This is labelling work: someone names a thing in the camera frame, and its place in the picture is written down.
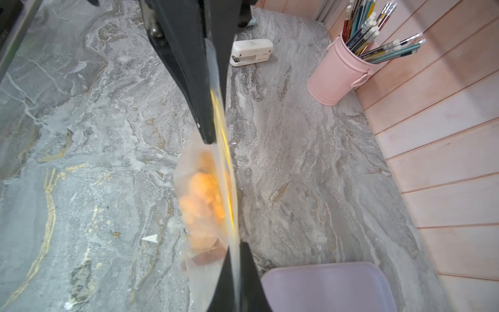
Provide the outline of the bundle of pencils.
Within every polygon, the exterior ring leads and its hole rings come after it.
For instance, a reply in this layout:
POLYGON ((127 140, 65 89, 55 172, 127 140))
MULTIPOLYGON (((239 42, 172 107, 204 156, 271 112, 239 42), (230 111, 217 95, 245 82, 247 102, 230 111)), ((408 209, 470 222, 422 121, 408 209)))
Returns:
POLYGON ((421 33, 414 34, 406 39, 395 39, 377 48, 372 44, 380 35, 398 4, 390 1, 378 14, 374 11, 375 1, 349 1, 341 40, 347 49, 356 57, 370 64, 379 64, 393 59, 413 55, 425 43, 421 33))

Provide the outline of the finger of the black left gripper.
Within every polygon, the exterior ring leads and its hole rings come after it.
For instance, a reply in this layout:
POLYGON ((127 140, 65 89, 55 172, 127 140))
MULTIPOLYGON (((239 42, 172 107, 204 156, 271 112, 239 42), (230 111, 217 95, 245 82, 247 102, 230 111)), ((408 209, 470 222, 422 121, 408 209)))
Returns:
POLYGON ((203 1, 146 1, 153 49, 183 93, 201 139, 216 142, 205 50, 203 1))
POLYGON ((203 30, 201 35, 201 104, 208 104, 209 72, 205 39, 209 39, 216 52, 222 99, 226 98, 227 71, 234 37, 239 23, 241 1, 202 1, 203 30))

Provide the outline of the lavender plastic tray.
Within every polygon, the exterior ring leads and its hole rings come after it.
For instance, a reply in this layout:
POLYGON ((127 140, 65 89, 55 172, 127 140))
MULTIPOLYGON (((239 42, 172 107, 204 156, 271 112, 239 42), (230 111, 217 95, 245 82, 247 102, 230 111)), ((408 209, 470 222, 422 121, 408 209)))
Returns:
POLYGON ((386 276, 369 262, 275 268, 262 276, 272 311, 396 311, 386 276))

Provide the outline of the orange swirl cookie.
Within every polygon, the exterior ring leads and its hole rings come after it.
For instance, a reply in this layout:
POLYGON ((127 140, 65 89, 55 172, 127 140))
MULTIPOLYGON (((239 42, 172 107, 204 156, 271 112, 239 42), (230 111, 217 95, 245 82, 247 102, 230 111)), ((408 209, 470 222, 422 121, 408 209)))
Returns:
POLYGON ((188 189, 191 195, 197 196, 208 204, 215 201, 219 195, 217 179, 214 175, 204 172, 192 175, 188 189))

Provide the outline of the clear resealable plastic bag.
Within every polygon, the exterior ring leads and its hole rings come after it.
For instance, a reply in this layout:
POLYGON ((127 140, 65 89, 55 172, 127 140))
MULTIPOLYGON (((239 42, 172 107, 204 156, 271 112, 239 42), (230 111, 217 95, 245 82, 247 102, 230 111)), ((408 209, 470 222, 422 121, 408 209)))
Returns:
POLYGON ((193 132, 174 172, 179 208, 187 231, 181 253, 195 311, 234 311, 239 269, 231 265, 239 227, 236 225, 232 161, 228 146, 224 100, 216 48, 205 40, 208 85, 205 95, 210 110, 208 124, 214 140, 207 144, 193 132))

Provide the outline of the white stapler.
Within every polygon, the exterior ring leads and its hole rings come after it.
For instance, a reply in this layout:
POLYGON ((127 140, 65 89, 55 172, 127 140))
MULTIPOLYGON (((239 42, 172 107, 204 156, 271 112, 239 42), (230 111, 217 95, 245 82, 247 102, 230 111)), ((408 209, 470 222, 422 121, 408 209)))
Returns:
POLYGON ((232 67, 241 67, 266 62, 273 49, 269 39, 234 41, 229 63, 232 67))

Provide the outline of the orange round cookie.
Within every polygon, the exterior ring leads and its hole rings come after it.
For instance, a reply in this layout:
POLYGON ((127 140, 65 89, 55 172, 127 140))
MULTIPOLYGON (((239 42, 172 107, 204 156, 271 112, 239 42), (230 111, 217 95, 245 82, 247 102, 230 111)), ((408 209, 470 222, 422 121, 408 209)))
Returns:
POLYGON ((200 220, 212 217, 210 207, 197 196, 186 195, 179 199, 183 220, 186 224, 192 225, 200 220))

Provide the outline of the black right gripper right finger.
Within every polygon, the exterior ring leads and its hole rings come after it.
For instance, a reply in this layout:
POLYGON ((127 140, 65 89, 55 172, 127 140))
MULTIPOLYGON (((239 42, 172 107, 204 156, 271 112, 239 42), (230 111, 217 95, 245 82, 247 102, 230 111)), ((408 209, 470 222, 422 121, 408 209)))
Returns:
POLYGON ((246 242, 240 243, 240 267, 240 310, 248 312, 272 312, 253 260, 252 251, 246 242))

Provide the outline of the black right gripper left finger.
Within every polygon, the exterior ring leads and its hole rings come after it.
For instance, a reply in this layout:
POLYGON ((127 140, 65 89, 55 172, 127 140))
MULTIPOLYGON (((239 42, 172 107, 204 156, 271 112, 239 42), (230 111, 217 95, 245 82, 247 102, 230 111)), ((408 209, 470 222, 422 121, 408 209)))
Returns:
POLYGON ((236 309, 235 290, 230 251, 227 251, 222 270, 207 312, 233 312, 236 309))

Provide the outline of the pink metal pencil cup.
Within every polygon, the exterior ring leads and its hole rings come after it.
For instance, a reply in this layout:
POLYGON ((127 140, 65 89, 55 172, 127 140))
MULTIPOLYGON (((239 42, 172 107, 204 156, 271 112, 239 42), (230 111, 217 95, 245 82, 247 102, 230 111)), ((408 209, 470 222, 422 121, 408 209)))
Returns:
POLYGON ((338 36, 307 80, 307 89, 319 103, 334 106, 352 89, 367 82, 377 67, 352 53, 342 36, 338 36))

